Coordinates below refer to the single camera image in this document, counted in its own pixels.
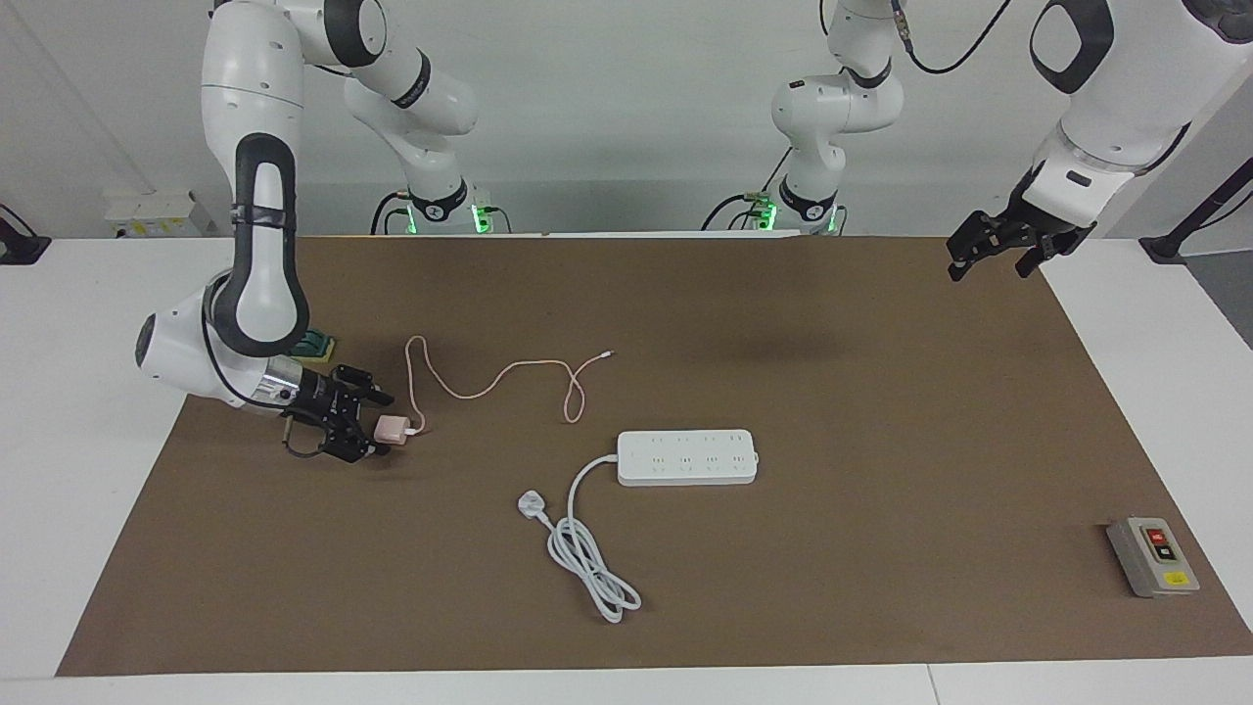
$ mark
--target power socket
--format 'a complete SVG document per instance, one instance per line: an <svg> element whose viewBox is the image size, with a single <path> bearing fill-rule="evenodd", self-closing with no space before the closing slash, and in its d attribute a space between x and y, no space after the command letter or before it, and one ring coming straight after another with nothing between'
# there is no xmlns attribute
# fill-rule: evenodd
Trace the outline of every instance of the power socket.
<svg viewBox="0 0 1253 705"><path fill-rule="evenodd" d="M187 190L124 194L105 193L105 222L117 237L217 237L217 223Z"/></svg>
<svg viewBox="0 0 1253 705"><path fill-rule="evenodd" d="M632 431L618 437L624 487L748 485L757 452L747 431Z"/></svg>

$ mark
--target power strip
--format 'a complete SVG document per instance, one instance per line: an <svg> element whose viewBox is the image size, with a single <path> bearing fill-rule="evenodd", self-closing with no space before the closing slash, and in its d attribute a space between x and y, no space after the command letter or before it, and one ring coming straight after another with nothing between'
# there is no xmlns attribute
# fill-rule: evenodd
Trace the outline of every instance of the power strip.
<svg viewBox="0 0 1253 705"><path fill-rule="evenodd" d="M757 452L747 431L632 431L618 437L624 487L748 485Z"/></svg>

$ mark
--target white table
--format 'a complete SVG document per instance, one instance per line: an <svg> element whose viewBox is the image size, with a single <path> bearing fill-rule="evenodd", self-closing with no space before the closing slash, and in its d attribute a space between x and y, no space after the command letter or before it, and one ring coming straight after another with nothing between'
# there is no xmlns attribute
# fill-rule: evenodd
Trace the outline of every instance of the white table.
<svg viewBox="0 0 1253 705"><path fill-rule="evenodd" d="M1253 657L53 679L182 402L134 368L138 327L229 258L224 239L59 240L0 268L0 702L1253 702ZM1187 269L1134 242L1045 273L1253 624L1253 351Z"/></svg>

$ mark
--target plug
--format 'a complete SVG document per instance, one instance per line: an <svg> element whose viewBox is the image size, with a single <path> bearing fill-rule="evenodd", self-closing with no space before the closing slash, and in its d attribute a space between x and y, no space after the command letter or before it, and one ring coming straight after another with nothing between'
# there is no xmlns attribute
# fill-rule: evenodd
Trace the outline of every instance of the plug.
<svg viewBox="0 0 1253 705"><path fill-rule="evenodd" d="M534 520L544 513L544 498L540 497L539 492L529 490L526 495L517 498L517 511L528 520Z"/></svg>
<svg viewBox="0 0 1253 705"><path fill-rule="evenodd" d="M417 436L417 430L406 417L378 417L378 426L375 427L375 441L378 443L405 446L411 436Z"/></svg>

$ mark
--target brown paper mat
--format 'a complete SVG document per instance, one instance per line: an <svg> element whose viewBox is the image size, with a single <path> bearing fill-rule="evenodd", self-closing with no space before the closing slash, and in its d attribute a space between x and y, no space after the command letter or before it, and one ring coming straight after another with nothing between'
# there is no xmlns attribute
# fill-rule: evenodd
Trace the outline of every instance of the brown paper mat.
<svg viewBox="0 0 1253 705"><path fill-rule="evenodd" d="M434 432L357 467L189 401L60 675L1253 654L1042 277L945 263L938 239L304 239L315 324L397 398L413 332L461 389L618 357L576 427L555 369L471 403L424 371ZM677 428L751 430L757 483L595 471L579 516L645 601L606 625L515 502L555 518L620 431ZM1170 522L1199 595L1131 596L1101 530L1130 515Z"/></svg>

